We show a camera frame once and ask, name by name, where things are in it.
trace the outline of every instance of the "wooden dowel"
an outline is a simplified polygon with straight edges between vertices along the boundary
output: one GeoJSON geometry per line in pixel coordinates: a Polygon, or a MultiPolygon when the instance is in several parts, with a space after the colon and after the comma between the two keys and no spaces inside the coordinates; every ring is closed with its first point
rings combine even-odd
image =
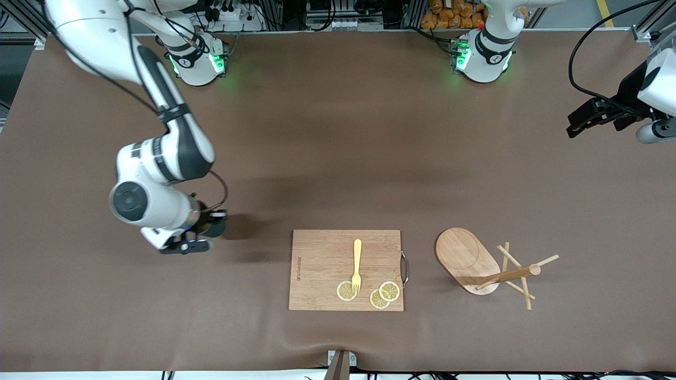
{"type": "Polygon", "coordinates": [[[543,266],[544,264],[549,264],[549,263],[551,263],[552,261],[554,261],[554,260],[556,260],[556,259],[558,259],[558,255],[554,255],[554,256],[552,256],[552,257],[550,257],[550,258],[546,258],[545,260],[542,260],[541,262],[538,262],[538,263],[535,264],[535,265],[537,265],[537,266],[543,266]]]}
{"type": "MultiPolygon", "coordinates": [[[[505,281],[505,284],[507,284],[507,285],[513,287],[514,290],[516,290],[517,292],[519,292],[519,293],[521,293],[521,294],[523,294],[523,295],[526,295],[526,293],[523,291],[523,289],[521,289],[520,287],[518,287],[518,285],[515,284],[515,283],[513,283],[512,281],[505,281]]],[[[531,298],[531,300],[534,300],[534,299],[535,299],[535,296],[532,295],[532,294],[529,294],[528,296],[531,298]]]]}
{"type": "Polygon", "coordinates": [[[476,289],[482,290],[483,288],[487,287],[488,285],[493,285],[494,283],[497,283],[497,282],[498,282],[497,279],[488,280],[488,281],[484,282],[483,284],[477,286],[476,289]]]}
{"type": "Polygon", "coordinates": [[[523,295],[526,297],[526,310],[532,310],[533,305],[531,305],[531,294],[528,292],[528,282],[526,282],[525,277],[521,277],[521,285],[523,286],[523,295]]]}
{"type": "Polygon", "coordinates": [[[516,259],[514,258],[514,256],[510,255],[510,253],[507,252],[507,251],[502,247],[502,245],[499,245],[499,246],[498,246],[498,249],[502,252],[503,255],[507,256],[507,258],[509,258],[509,260],[510,260],[514,265],[516,265],[517,268],[520,268],[520,267],[521,267],[521,264],[519,264],[518,261],[516,261],[516,259]]]}
{"type": "Polygon", "coordinates": [[[519,277],[530,277],[530,276],[537,276],[540,274],[540,267],[532,264],[528,266],[524,266],[522,268],[517,268],[517,269],[512,269],[508,270],[506,272],[500,272],[496,273],[491,276],[486,276],[480,278],[480,280],[484,281],[482,284],[477,286],[477,290],[482,290],[483,288],[487,287],[488,285],[494,284],[494,283],[503,283],[505,281],[510,281],[510,280],[516,280],[519,277]]]}
{"type": "MultiPolygon", "coordinates": [[[[509,252],[509,241],[505,243],[505,250],[509,252]]],[[[503,255],[502,256],[502,271],[506,272],[507,271],[507,263],[509,262],[509,259],[507,256],[503,255]]]]}

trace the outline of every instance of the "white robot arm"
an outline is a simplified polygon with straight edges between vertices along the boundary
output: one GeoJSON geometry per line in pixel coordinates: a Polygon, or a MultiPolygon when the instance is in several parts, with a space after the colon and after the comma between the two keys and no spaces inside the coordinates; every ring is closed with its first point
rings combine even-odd
{"type": "Polygon", "coordinates": [[[482,0],[489,8],[488,20],[481,29],[472,29],[460,37],[467,47],[454,58],[457,71],[475,82],[498,79],[507,69],[512,46],[523,30],[520,7],[550,7],[565,0],[482,0]]]}
{"type": "Polygon", "coordinates": [[[206,32],[195,32],[190,19],[180,11],[197,0],[118,0],[122,11],[144,9],[129,14],[154,31],[165,48],[174,71],[188,85],[202,86],[225,75],[227,45],[206,32]]]}
{"type": "Polygon", "coordinates": [[[78,66],[142,85],[167,128],[119,151],[112,212],[142,227],[143,236],[162,253],[209,250],[209,242],[196,236],[212,236],[207,231],[216,225],[214,231],[222,232],[224,210],[215,212],[171,185],[209,173],[214,149],[158,57],[131,36],[117,0],[46,0],[45,7],[55,35],[78,66]],[[194,240],[187,239],[188,231],[195,233],[194,240]]]}
{"type": "Polygon", "coordinates": [[[568,115],[570,138],[595,125],[612,122],[617,131],[650,118],[636,139],[644,144],[676,139],[676,32],[653,47],[648,59],[627,75],[607,102],[593,97],[568,115]]]}

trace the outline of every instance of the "dried lemon slice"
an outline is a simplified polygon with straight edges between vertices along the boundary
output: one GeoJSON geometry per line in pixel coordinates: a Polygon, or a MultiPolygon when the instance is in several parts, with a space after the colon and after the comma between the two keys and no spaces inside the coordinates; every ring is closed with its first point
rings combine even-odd
{"type": "Polygon", "coordinates": [[[338,287],[336,288],[336,294],[338,295],[338,298],[343,301],[352,301],[357,296],[352,292],[351,281],[343,281],[342,283],[338,284],[338,287]]]}
{"type": "Polygon", "coordinates": [[[376,289],[371,292],[371,305],[373,305],[374,308],[378,310],[382,310],[386,307],[389,306],[389,302],[385,301],[381,296],[380,296],[380,291],[379,289],[376,289]]]}
{"type": "Polygon", "coordinates": [[[384,282],[378,289],[380,297],[387,302],[394,302],[399,298],[399,285],[392,281],[384,282]]]}

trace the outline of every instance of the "bamboo cutting board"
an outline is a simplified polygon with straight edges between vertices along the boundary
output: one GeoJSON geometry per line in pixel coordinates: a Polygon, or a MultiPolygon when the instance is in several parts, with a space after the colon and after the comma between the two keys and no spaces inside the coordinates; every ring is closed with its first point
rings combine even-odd
{"type": "Polygon", "coordinates": [[[294,230],[289,310],[404,311],[401,259],[400,231],[294,230]],[[352,279],[355,239],[362,240],[362,289],[346,302],[338,298],[336,288],[352,279]],[[378,310],[371,305],[370,295],[385,281],[396,283],[401,293],[378,310]]]}

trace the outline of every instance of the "yellow fork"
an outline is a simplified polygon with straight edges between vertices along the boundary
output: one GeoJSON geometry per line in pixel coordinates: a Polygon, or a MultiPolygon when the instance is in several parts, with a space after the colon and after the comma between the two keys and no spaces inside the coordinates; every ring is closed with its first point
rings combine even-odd
{"type": "Polygon", "coordinates": [[[362,260],[362,241],[354,241],[354,275],[352,275],[352,293],[359,294],[362,288],[362,277],[359,275],[359,262],[362,260]]]}

